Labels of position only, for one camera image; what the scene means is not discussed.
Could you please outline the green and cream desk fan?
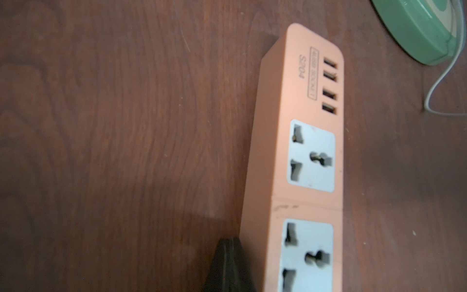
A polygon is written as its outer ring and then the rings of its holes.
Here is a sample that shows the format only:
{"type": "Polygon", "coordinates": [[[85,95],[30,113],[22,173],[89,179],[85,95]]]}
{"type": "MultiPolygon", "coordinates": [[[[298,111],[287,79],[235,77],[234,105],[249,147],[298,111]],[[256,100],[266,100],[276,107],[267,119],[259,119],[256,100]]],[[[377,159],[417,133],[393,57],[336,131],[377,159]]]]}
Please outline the green and cream desk fan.
{"type": "Polygon", "coordinates": [[[458,5],[454,1],[372,0],[384,26],[419,63],[435,66],[456,51],[458,5]]]}

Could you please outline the pink power strip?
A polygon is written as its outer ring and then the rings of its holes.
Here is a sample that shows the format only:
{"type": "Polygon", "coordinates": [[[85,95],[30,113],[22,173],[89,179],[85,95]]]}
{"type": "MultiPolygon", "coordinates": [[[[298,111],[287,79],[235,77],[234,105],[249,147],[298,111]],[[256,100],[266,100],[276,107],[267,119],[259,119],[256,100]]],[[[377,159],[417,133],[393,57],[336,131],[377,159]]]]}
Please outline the pink power strip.
{"type": "Polygon", "coordinates": [[[262,58],[240,240],[260,292],[340,292],[344,57],[294,23],[262,58]]]}

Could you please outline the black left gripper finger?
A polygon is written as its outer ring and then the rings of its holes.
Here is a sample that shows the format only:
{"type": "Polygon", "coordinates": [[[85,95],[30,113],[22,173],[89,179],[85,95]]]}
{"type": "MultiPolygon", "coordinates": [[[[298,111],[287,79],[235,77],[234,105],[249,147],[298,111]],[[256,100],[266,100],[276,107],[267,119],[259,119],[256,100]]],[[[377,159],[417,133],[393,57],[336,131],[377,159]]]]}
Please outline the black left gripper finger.
{"type": "Polygon", "coordinates": [[[238,237],[219,240],[202,291],[255,291],[252,274],[238,237]]]}

